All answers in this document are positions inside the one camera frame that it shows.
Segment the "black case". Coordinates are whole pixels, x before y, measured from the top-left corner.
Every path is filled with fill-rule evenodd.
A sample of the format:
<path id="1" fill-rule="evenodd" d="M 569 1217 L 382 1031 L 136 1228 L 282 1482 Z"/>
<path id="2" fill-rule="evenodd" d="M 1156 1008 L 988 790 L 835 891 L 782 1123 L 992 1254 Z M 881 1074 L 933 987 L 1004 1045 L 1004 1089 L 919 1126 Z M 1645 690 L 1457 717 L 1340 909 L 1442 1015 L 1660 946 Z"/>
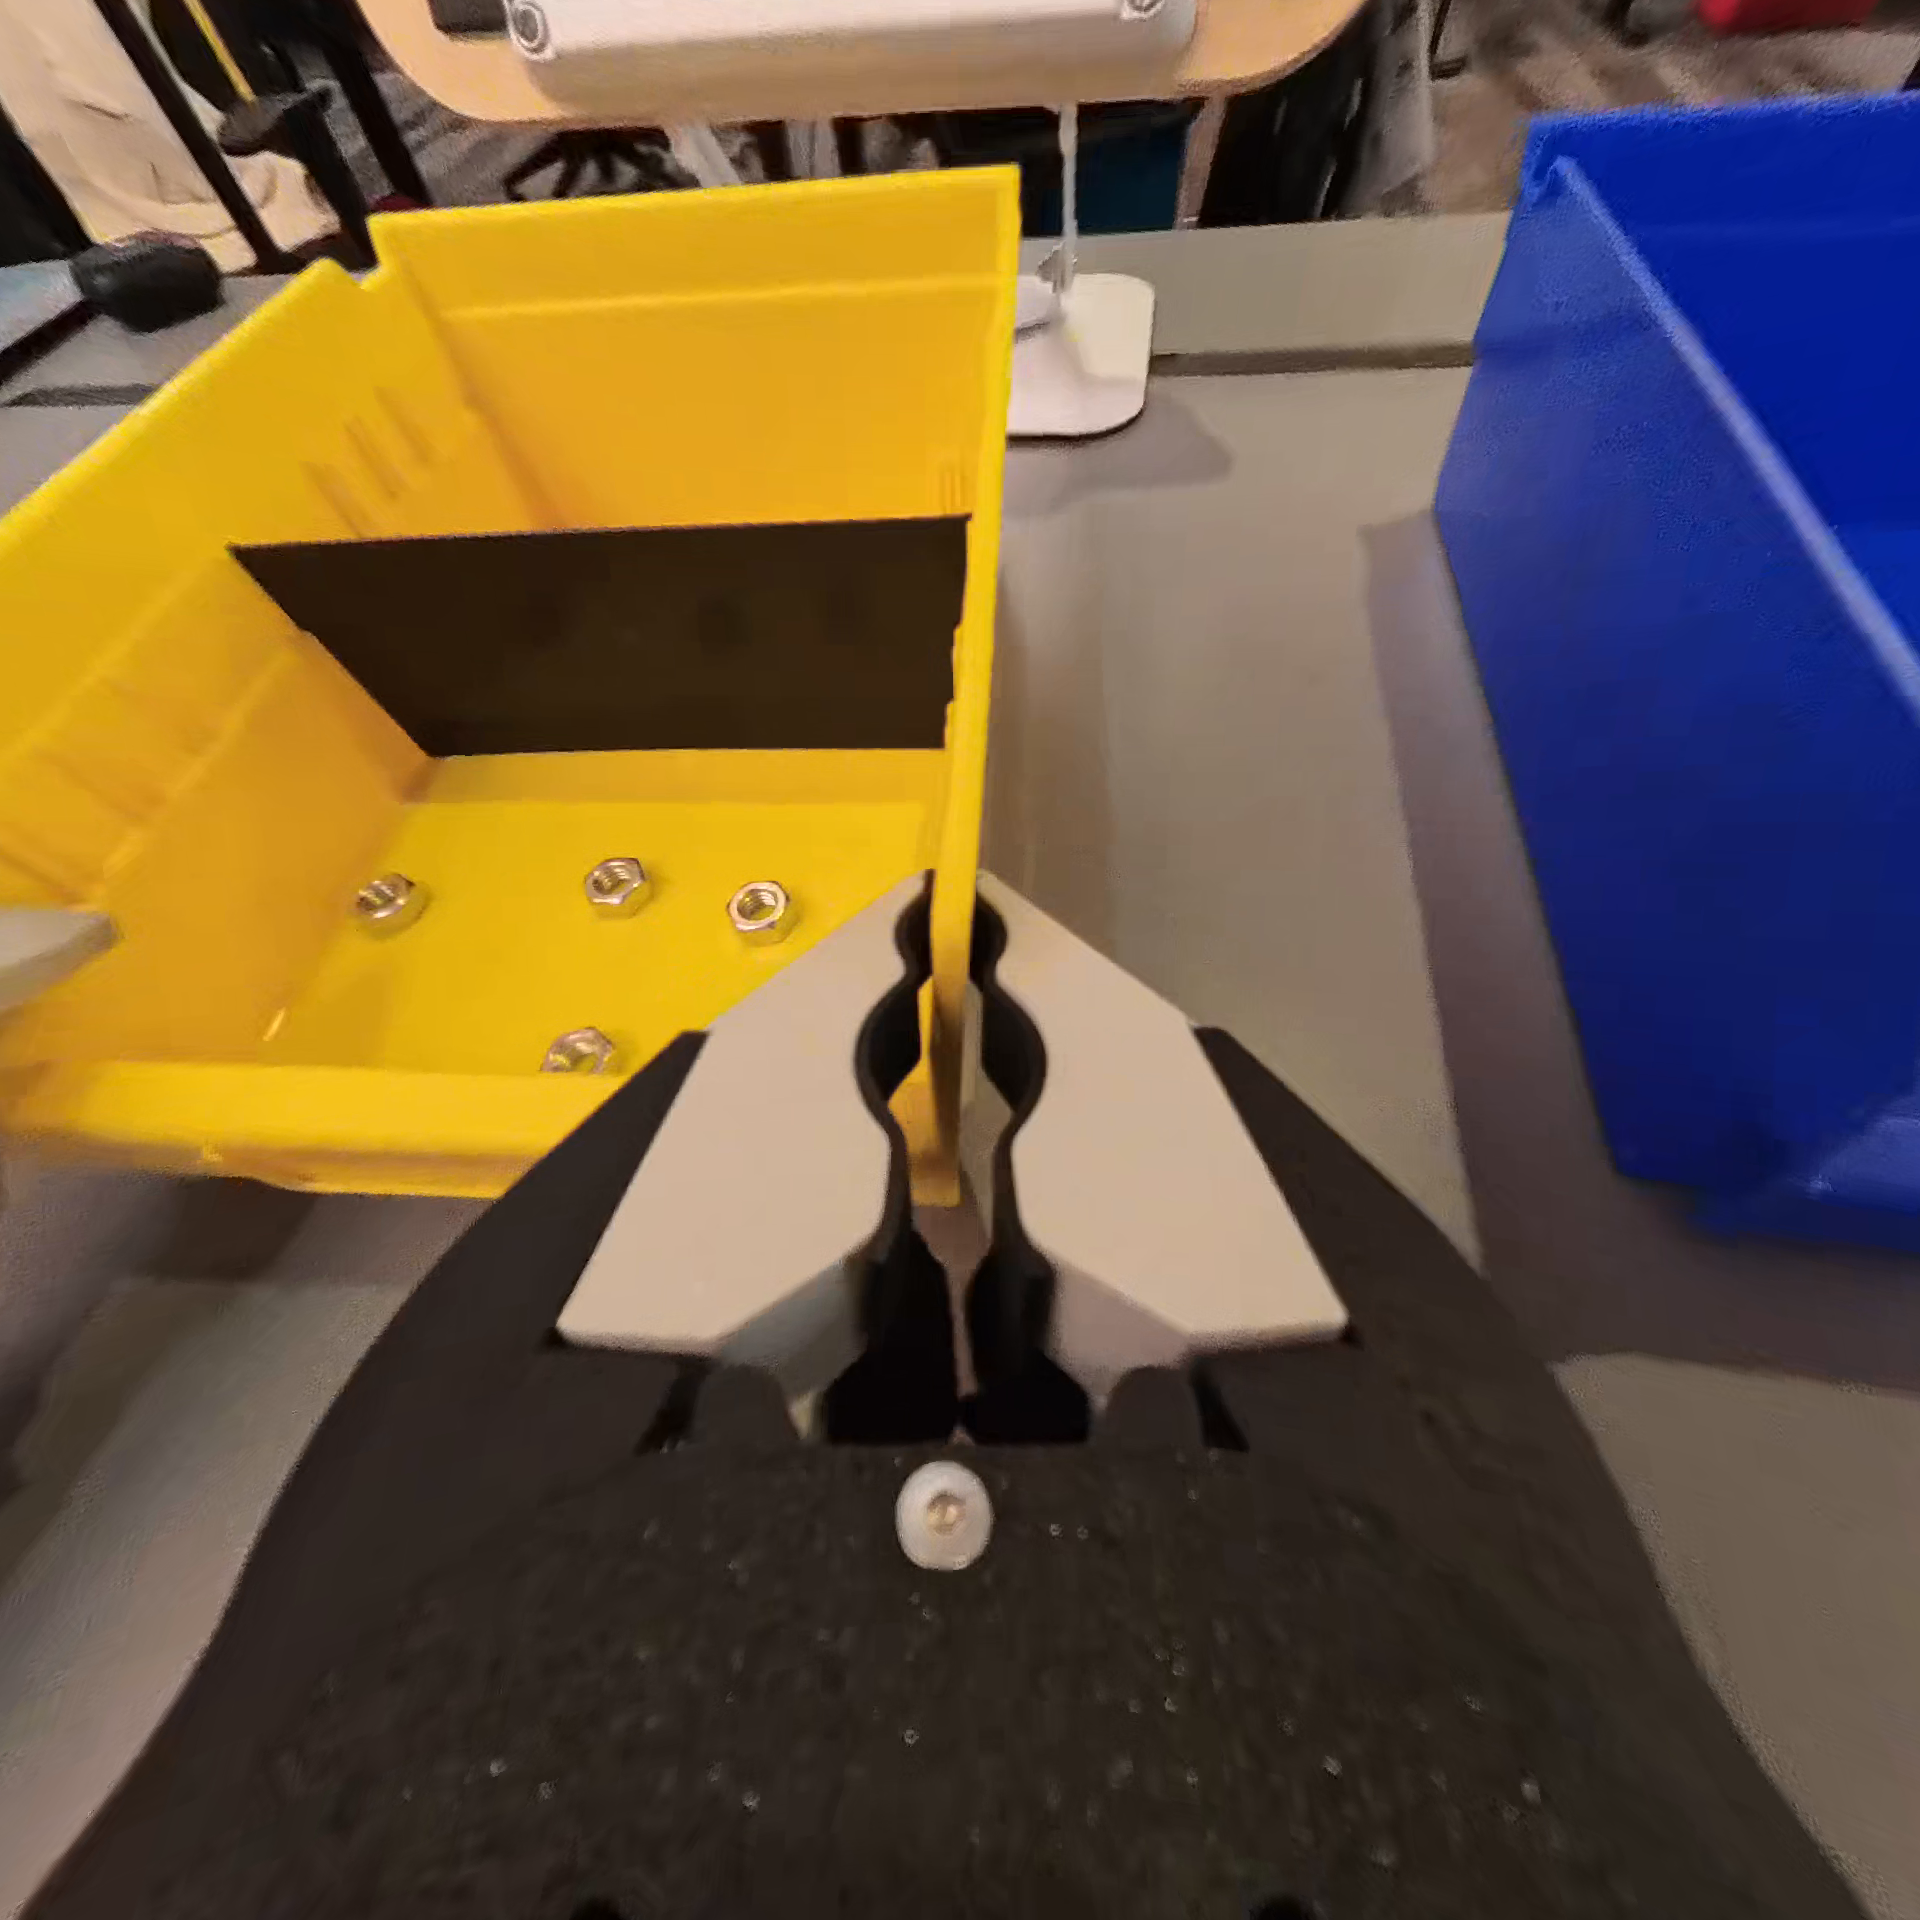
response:
<path id="1" fill-rule="evenodd" d="M 67 267 L 90 315 L 132 334 L 200 319 L 226 301 L 216 258 L 182 234 L 136 232 L 74 252 Z"/>

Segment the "yellow plastic bin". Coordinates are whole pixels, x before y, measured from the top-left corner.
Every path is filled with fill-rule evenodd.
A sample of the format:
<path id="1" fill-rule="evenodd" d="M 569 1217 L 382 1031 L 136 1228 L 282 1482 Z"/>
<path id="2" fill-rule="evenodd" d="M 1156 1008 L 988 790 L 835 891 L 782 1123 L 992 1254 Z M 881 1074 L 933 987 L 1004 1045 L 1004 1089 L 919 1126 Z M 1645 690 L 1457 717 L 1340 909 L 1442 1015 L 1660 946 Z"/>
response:
<path id="1" fill-rule="evenodd" d="M 904 1138 L 956 1192 L 1014 171 L 405 214 L 3 515 L 3 906 L 118 943 L 3 1015 L 3 1133 L 282 1188 L 492 1197 L 621 1077 L 931 879 Z M 254 542 L 966 520 L 931 751 L 426 756 Z M 638 857 L 655 895 L 591 916 Z M 366 936 L 374 875 L 431 889 Z M 775 879 L 784 943 L 732 934 Z M 582 1026 L 612 1074 L 544 1074 Z"/>

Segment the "beige jacket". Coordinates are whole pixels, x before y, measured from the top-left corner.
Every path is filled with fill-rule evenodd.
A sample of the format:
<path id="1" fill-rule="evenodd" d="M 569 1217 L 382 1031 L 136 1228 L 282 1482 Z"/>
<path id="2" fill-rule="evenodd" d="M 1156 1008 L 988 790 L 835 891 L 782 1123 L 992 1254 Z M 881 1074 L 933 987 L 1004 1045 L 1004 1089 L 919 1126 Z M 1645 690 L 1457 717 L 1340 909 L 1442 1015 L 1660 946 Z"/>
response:
<path id="1" fill-rule="evenodd" d="M 268 68 L 242 68 L 210 3 L 132 3 L 132 20 L 210 142 L 226 111 L 276 85 Z M 98 3 L 3 3 L 3 117 L 90 243 L 173 234 L 228 276 L 258 264 Z"/>

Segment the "grey desk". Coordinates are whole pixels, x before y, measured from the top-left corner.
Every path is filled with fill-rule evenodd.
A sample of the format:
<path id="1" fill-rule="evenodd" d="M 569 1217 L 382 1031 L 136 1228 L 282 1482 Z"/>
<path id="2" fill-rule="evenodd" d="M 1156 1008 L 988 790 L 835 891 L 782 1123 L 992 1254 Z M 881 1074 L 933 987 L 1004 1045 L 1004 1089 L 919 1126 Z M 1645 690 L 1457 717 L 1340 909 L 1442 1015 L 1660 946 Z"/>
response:
<path id="1" fill-rule="evenodd" d="M 1227 1028 L 1500 1289 L 1723 1709 L 1916 1918 L 1916 1261 L 1609 1166 L 1426 507 L 1506 217 L 1135 234 L 1140 424 L 1015 452 L 984 860 Z M 102 1809 L 472 1202 L 16 1164 L 3 1918 Z"/>

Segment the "monitor with wooden frame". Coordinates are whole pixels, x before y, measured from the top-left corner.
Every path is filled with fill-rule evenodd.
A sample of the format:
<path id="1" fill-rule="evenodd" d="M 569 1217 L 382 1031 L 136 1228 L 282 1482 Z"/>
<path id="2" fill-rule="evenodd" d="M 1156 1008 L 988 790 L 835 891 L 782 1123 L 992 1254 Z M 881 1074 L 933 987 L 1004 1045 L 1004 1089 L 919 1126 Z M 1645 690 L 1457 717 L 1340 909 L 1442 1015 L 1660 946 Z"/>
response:
<path id="1" fill-rule="evenodd" d="M 972 52 L 880 48 L 741 58 L 671 57 L 663 68 L 626 58 L 615 80 L 537 76 L 508 36 L 443 36 L 427 3 L 363 3 L 382 52 L 427 98 L 484 123 L 748 123 L 991 109 L 1125 100 L 1207 100 L 1279 81 L 1333 47 L 1363 3 L 1200 3 L 1182 48 L 1126 57 L 1034 52 L 1000 39 Z"/>

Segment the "black bin divider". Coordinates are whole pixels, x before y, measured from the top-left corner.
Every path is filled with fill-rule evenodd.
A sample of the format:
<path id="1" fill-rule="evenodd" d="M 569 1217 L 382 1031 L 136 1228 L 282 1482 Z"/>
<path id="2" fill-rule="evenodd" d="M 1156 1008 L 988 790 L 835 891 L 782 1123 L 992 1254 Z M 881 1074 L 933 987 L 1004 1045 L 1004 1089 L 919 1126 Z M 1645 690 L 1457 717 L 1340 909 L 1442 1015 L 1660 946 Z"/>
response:
<path id="1" fill-rule="evenodd" d="M 232 557 L 431 758 L 943 746 L 964 515 L 254 542 Z"/>

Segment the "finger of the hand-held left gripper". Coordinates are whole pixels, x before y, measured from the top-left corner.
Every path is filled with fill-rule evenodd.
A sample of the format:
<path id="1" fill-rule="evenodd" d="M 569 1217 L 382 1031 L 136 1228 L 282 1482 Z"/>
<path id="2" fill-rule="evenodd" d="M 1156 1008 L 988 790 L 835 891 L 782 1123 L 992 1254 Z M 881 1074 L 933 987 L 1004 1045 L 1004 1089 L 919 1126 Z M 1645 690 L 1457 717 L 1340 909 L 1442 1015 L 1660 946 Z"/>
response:
<path id="1" fill-rule="evenodd" d="M 107 916 L 90 909 L 6 906 L 0 936 L 3 1008 L 24 1008 L 104 957 L 118 943 L 118 929 Z"/>

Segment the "black pole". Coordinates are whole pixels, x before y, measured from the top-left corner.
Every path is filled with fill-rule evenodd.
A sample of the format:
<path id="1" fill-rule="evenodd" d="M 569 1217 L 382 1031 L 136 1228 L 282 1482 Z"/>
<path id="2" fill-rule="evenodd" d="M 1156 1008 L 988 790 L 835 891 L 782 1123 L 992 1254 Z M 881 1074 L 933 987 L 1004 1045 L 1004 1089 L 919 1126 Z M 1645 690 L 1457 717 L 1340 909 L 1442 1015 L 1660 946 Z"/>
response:
<path id="1" fill-rule="evenodd" d="M 132 3 L 91 3 L 120 52 L 127 57 L 132 68 L 136 72 L 141 85 L 153 98 L 158 111 L 180 136 L 187 158 L 213 191 L 216 204 L 228 214 L 228 221 L 242 234 L 251 252 L 251 264 L 262 276 L 286 276 L 295 267 L 290 256 L 270 240 L 268 227 L 262 221 L 258 209 L 251 205 L 247 194 L 228 171 L 228 161 L 216 146 L 213 133 L 207 131 L 200 111 L 187 98 L 173 64 L 162 52 L 158 39 L 136 20 Z"/>

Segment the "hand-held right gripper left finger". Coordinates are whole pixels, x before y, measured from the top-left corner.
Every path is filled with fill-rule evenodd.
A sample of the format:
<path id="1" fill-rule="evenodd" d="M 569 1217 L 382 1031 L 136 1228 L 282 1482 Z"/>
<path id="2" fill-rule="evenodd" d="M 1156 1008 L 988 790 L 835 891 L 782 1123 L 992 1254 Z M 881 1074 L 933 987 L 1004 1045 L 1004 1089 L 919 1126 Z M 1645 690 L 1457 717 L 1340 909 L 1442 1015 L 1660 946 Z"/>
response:
<path id="1" fill-rule="evenodd" d="M 911 1225 L 894 1093 L 921 1068 L 931 879 L 904 879 L 704 1034 L 560 1338 L 750 1364 L 819 1394 Z"/>

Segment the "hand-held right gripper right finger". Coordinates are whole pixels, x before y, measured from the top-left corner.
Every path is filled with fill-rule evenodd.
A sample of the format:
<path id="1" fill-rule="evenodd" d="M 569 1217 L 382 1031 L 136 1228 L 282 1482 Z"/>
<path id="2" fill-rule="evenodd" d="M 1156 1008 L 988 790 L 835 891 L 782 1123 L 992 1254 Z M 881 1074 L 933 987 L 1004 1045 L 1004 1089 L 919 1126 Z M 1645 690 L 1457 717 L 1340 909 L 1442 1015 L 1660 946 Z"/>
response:
<path id="1" fill-rule="evenodd" d="M 972 916 L 972 1359 L 1093 1405 L 1140 1367 L 1333 1343 L 1348 1308 L 1194 1026 L 1004 879 Z"/>

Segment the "blue plastic bin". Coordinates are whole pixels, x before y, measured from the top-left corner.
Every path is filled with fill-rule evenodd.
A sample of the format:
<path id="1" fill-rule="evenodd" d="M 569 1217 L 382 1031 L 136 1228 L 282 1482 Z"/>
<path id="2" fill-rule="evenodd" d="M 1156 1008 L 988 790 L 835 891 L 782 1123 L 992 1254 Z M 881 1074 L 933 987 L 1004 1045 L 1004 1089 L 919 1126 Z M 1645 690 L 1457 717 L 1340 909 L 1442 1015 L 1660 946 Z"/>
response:
<path id="1" fill-rule="evenodd" d="M 1531 126 L 1436 536 L 1622 1177 L 1916 1250 L 1916 96 Z"/>

